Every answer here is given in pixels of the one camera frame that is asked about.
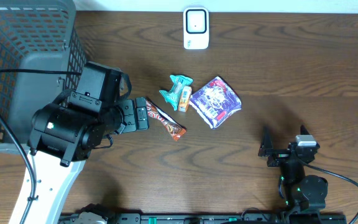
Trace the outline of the red orange snack bar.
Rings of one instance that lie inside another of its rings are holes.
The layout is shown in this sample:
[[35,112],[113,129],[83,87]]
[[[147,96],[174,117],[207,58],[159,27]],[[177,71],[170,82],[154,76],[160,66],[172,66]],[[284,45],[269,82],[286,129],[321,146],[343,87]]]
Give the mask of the red orange snack bar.
[[146,109],[147,115],[150,118],[159,120],[174,141],[178,141],[186,133],[186,129],[183,126],[149,100],[146,100]]

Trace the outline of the teal candy packet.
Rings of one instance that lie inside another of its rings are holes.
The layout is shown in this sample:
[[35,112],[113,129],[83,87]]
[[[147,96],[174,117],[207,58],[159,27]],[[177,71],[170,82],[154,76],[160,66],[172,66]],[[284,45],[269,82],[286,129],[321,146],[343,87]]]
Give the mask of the teal candy packet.
[[176,111],[184,87],[190,86],[193,79],[184,75],[170,75],[170,79],[173,82],[172,88],[169,91],[160,90],[159,93],[163,96],[165,102],[171,104],[173,110]]

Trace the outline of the small orange white box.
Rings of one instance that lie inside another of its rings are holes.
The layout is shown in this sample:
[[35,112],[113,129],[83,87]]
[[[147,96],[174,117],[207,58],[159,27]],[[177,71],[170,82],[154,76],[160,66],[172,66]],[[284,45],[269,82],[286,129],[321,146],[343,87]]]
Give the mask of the small orange white box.
[[192,93],[192,88],[190,86],[185,86],[182,90],[179,104],[178,104],[178,111],[186,112],[190,103],[190,96]]

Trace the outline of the purple snack packet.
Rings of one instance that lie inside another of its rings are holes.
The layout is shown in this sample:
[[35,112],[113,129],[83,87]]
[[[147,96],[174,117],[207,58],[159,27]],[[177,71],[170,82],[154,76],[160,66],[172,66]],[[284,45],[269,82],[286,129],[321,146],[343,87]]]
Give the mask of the purple snack packet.
[[213,78],[190,96],[190,105],[211,128],[218,128],[242,109],[236,92],[219,76]]

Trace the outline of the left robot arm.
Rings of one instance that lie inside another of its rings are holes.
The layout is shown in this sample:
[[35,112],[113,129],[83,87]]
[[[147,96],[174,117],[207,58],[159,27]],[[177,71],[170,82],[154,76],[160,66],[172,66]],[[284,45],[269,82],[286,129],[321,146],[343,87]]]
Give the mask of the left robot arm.
[[58,223],[68,193],[85,166],[91,150],[118,134],[149,127],[144,97],[124,100],[99,117],[49,104],[32,120],[25,155],[30,166],[10,223]]

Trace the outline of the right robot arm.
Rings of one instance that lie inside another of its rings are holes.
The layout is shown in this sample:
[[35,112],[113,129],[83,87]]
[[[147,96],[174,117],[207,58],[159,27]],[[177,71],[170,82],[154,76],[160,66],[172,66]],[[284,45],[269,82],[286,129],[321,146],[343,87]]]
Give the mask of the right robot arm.
[[275,149],[269,129],[264,127],[258,156],[266,157],[269,167],[280,168],[278,191],[286,208],[277,215],[279,222],[322,222],[319,211],[326,206],[328,181],[317,175],[306,175],[304,170],[318,149],[319,144],[304,126],[287,148]]

